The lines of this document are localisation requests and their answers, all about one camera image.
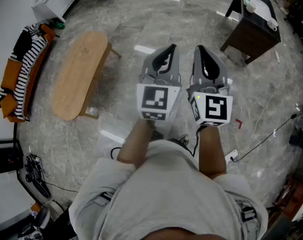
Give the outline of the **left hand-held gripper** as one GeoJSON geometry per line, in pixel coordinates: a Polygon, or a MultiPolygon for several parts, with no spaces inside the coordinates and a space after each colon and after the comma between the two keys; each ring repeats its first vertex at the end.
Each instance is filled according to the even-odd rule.
{"type": "Polygon", "coordinates": [[[178,46],[170,44],[149,54],[143,62],[142,73],[137,84],[137,111],[140,118],[168,120],[182,88],[178,81],[178,46]],[[169,81],[154,76],[163,76],[169,81]]]}

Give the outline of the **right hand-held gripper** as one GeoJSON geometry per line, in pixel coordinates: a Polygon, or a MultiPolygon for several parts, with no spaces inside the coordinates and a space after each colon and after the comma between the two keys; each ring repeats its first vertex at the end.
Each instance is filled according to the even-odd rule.
{"type": "Polygon", "coordinates": [[[203,45],[194,51],[193,77],[189,84],[188,101],[196,124],[218,127],[230,122],[233,97],[229,95],[226,66],[203,45]]]}

